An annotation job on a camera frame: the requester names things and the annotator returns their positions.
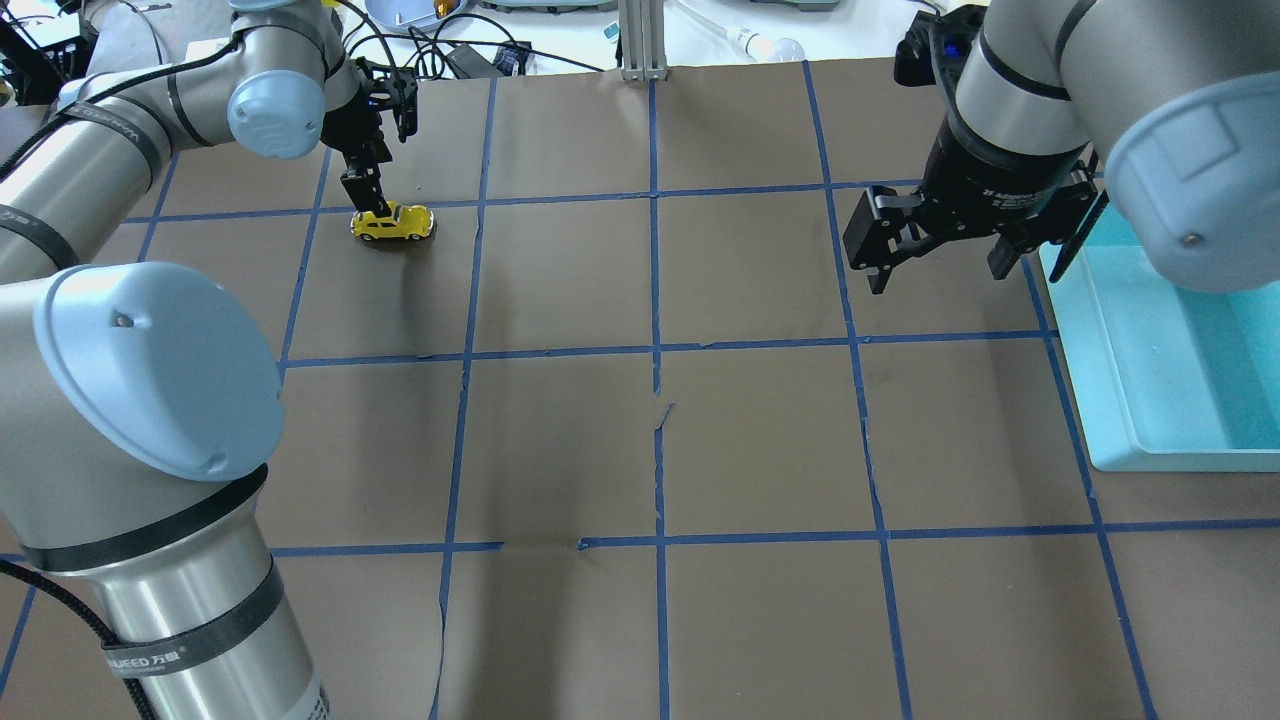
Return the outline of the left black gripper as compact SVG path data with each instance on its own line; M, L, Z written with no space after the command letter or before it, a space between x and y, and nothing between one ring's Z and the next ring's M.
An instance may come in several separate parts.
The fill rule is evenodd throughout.
M355 210L384 217L379 167L392 155L381 132L381 115L390 113L399 142L415 135L419 82L408 68L370 60L348 60L338 76L355 82L353 92L344 104L326 111L323 142L347 163L340 183Z

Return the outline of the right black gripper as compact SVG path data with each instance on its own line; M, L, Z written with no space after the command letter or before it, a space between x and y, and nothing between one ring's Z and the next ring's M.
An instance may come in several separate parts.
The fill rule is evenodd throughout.
M842 236L849 265L881 295L895 268L924 254L919 227L931 234L960 229L965 238L980 231L1024 232L1034 241L1070 234L1050 272L1056 284L1110 205L1108 191L1085 178L1082 151L1014 152L982 138L959 117L947 117L918 192L872 186L859 199Z

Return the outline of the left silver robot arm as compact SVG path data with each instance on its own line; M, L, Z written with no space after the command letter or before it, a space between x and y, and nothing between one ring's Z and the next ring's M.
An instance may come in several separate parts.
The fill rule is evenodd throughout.
M100 264L179 152L234 142L346 160L389 217L380 115L419 82L355 59L334 8L233 1L187 61L91 76L3 163L3 573L73 612L143 719L329 719L253 506L284 420L276 356L238 300L173 263Z

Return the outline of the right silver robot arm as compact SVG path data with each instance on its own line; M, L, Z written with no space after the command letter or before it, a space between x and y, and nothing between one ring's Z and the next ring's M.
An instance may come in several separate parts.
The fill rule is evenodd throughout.
M922 182L870 187L849 265L895 268L995 237L995 279L1044 245L1061 281L1119 211L1166 281L1206 293L1277 281L1275 1L992 1L922 12L893 77L945 102Z

